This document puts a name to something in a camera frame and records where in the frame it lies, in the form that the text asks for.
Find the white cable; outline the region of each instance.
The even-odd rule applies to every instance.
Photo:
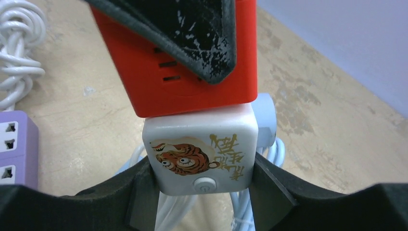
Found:
[[[7,92],[0,110],[14,110],[31,91],[33,80],[45,74],[29,55],[45,40],[46,21],[42,10],[26,0],[0,0],[0,70],[8,75],[0,83],[0,90]]]
[[[134,166],[142,159],[141,153],[144,149],[144,145],[141,144],[133,151],[129,167]],[[170,231],[175,228],[193,207],[196,200],[197,195],[167,196],[160,192],[155,231]]]
[[[257,151],[263,154],[266,150],[257,149]],[[268,148],[267,159],[274,165],[282,167],[285,159],[285,144],[281,139],[276,138],[275,143]],[[239,195],[231,192],[230,196],[234,211],[232,231],[255,231],[249,189],[239,192]]]
[[[129,167],[134,166],[142,159],[141,153],[144,148],[144,145],[141,144],[135,149],[130,158]],[[257,151],[263,154],[266,149],[261,148]],[[282,167],[285,159],[285,145],[281,139],[276,138],[274,144],[268,148],[267,159],[276,166]],[[246,189],[239,193],[230,192],[229,194],[234,211],[232,231],[255,231],[249,190]],[[175,228],[193,207],[196,200],[197,195],[167,196],[160,193],[155,231],[170,231]]]

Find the white power adapter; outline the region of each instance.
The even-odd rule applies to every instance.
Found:
[[[147,118],[142,133],[160,191],[170,196],[248,188],[257,136],[250,103]]]

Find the cable bundle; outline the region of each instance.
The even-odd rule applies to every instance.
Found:
[[[266,148],[257,150],[263,154]],[[282,167],[285,159],[285,145],[283,141],[276,138],[271,147],[268,148],[267,159],[278,167]],[[254,216],[252,213],[249,189],[239,193],[230,192],[234,217],[232,219],[232,231],[255,231]]]
[[[0,110],[14,110],[15,103],[31,91],[33,79],[45,74],[41,63],[29,57],[45,40],[45,22],[42,10],[26,0],[0,0],[1,72],[8,75],[0,83],[0,90],[7,92]]]

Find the black rubber pad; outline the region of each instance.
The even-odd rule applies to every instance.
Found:
[[[234,0],[85,0],[209,84],[236,65]]]

